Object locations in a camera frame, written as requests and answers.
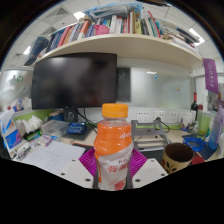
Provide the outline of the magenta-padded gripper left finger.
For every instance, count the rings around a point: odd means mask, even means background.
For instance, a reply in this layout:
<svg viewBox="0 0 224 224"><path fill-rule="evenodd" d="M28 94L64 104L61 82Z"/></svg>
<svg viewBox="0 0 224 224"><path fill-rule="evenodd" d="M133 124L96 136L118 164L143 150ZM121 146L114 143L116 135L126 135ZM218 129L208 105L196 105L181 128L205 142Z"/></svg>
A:
<svg viewBox="0 0 224 224"><path fill-rule="evenodd" d="M79 159L70 160L61 170L60 176L78 186L96 189L98 184L95 150L90 149Z"/></svg>

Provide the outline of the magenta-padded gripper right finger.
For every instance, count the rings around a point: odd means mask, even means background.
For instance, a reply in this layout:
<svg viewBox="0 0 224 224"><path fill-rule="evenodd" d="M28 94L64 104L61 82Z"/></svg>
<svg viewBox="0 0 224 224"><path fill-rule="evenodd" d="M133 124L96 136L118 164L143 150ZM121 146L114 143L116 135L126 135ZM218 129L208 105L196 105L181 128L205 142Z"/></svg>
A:
<svg viewBox="0 0 224 224"><path fill-rule="evenodd" d="M129 189L141 188L165 176L166 171L155 158L147 159L138 150L132 151L128 172Z"/></svg>

